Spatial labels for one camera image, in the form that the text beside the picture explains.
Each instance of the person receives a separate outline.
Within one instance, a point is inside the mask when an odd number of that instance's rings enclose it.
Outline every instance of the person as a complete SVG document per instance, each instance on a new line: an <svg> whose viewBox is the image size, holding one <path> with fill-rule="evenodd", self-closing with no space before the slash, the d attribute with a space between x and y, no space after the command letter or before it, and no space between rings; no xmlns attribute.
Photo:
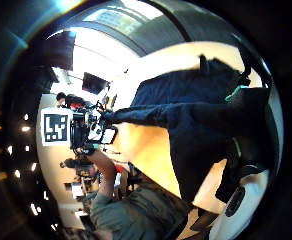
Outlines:
<svg viewBox="0 0 292 240"><path fill-rule="evenodd" d="M85 154L103 174L92 194L90 219L95 231L89 239L164 239L187 217L192 205L152 181L143 181L127 197L113 201L117 170L99 149Z"/></svg>
<svg viewBox="0 0 292 240"><path fill-rule="evenodd" d="M57 107L66 107L70 109L83 108L90 106L89 101L85 101L83 98L78 97L74 94L66 95L64 92L59 92L56 95Z"/></svg>

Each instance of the man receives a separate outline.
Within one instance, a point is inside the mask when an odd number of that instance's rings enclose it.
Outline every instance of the man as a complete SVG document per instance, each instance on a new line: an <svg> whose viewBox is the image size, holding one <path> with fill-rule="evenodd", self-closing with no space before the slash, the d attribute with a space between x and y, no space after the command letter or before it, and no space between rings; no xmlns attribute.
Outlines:
<svg viewBox="0 0 292 240"><path fill-rule="evenodd" d="M90 150L86 158L103 174L90 209L96 229L93 235L98 239L164 239L191 210L189 204L151 181L141 183L126 198L114 202L117 171L113 161L98 149Z"/></svg>
<svg viewBox="0 0 292 240"><path fill-rule="evenodd" d="M81 97L77 97L74 94L66 95L64 92L59 92L56 95L56 100L57 100L57 107L64 106L70 109L83 108L87 105L91 105L90 102L85 101Z"/></svg>

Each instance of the gray shirt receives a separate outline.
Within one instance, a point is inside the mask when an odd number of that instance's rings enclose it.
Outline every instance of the gray shirt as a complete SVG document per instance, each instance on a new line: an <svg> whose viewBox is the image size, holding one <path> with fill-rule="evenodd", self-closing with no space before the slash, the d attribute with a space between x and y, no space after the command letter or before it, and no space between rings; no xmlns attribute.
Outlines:
<svg viewBox="0 0 292 240"><path fill-rule="evenodd" d="M97 194L90 218L96 229L112 232L113 239L163 239L190 208L184 201L152 183L143 183L121 201Z"/></svg>

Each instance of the ceiling light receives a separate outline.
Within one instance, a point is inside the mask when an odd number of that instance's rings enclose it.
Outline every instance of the ceiling light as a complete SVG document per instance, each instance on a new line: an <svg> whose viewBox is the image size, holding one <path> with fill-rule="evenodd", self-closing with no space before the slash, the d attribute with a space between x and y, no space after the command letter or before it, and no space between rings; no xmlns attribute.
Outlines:
<svg viewBox="0 0 292 240"><path fill-rule="evenodd" d="M38 215L38 212L36 211L36 208L35 208L34 203L32 203L32 204L30 205L30 208L31 208L33 214L34 214L35 216L37 216L37 215Z"/></svg>
<svg viewBox="0 0 292 240"><path fill-rule="evenodd" d="M30 127L24 126L22 127L22 132L28 132L30 130Z"/></svg>
<svg viewBox="0 0 292 240"><path fill-rule="evenodd" d="M15 170L15 176L16 176L17 178L20 178L20 172L19 172L19 170Z"/></svg>
<svg viewBox="0 0 292 240"><path fill-rule="evenodd" d="M36 166L37 166L37 163L33 163L33 165L32 165L32 168L31 168L32 172L34 172L34 171L35 171L35 169L36 169Z"/></svg>
<svg viewBox="0 0 292 240"><path fill-rule="evenodd" d="M12 145L8 146L7 151L9 153L9 155L12 155L12 153L13 153L13 146Z"/></svg>
<svg viewBox="0 0 292 240"><path fill-rule="evenodd" d="M47 192L46 192L46 191L44 191L44 199L45 199L45 200L47 200L47 201L49 200L49 198L48 198L48 196L47 196Z"/></svg>

